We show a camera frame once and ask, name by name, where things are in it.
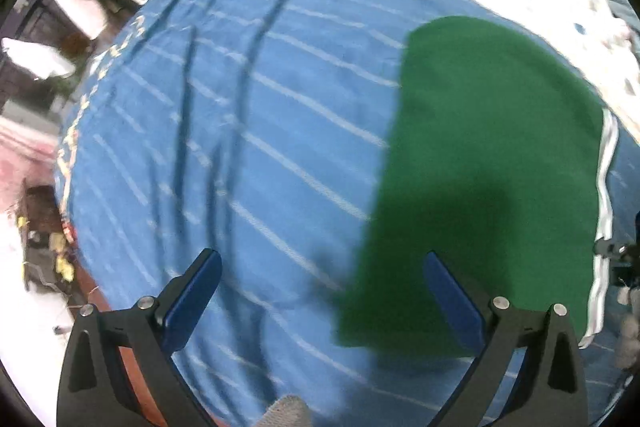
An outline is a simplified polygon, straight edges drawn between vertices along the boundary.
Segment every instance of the metal screw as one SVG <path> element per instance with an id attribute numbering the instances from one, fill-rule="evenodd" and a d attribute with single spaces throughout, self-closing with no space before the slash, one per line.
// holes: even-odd
<path id="1" fill-rule="evenodd" d="M 554 304 L 554 311 L 556 312 L 556 315 L 560 315 L 561 317 L 566 315 L 566 307 L 564 304 Z"/>
<path id="2" fill-rule="evenodd" d="M 138 299 L 138 308 L 141 310 L 148 310 L 154 305 L 156 300 L 151 295 L 146 295 Z"/>
<path id="3" fill-rule="evenodd" d="M 93 304 L 85 304 L 84 306 L 82 306 L 82 308 L 80 308 L 80 314 L 82 315 L 82 317 L 88 317 L 93 312 L 94 312 Z"/>
<path id="4" fill-rule="evenodd" d="M 494 306 L 499 310 L 505 310 L 509 305 L 509 299 L 507 297 L 494 297 Z"/>

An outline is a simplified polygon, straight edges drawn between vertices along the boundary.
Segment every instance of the green towel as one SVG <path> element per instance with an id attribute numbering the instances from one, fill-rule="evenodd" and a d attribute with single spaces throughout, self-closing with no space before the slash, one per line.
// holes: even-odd
<path id="1" fill-rule="evenodd" d="M 461 353 L 424 283 L 431 250 L 517 307 L 565 304 L 580 338 L 602 118 L 585 82 L 514 30 L 446 17 L 412 33 L 341 343 Z"/>

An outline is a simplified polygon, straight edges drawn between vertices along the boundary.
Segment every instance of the blue striped cloth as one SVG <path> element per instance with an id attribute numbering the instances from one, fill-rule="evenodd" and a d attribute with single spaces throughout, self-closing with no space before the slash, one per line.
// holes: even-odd
<path id="1" fill-rule="evenodd" d="M 471 0 L 150 0 L 90 78 L 68 200 L 82 263 L 121 308 L 202 248 L 221 253 L 223 281 L 175 363 L 230 425 L 289 393 L 318 427 L 426 425 L 468 369 L 334 343 L 404 42 L 449 15 L 525 32 Z M 592 418 L 619 377 L 613 334 L 596 342 L 585 352 Z"/>

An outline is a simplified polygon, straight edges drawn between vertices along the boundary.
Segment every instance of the floor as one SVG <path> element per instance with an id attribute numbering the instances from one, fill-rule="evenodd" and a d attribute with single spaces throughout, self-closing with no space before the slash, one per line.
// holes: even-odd
<path id="1" fill-rule="evenodd" d="M 7 213 L 0 214 L 0 237 L 0 359 L 34 414 L 55 427 L 66 340 L 53 328 L 69 328 L 73 320 L 62 295 L 25 291 L 20 237 Z"/>

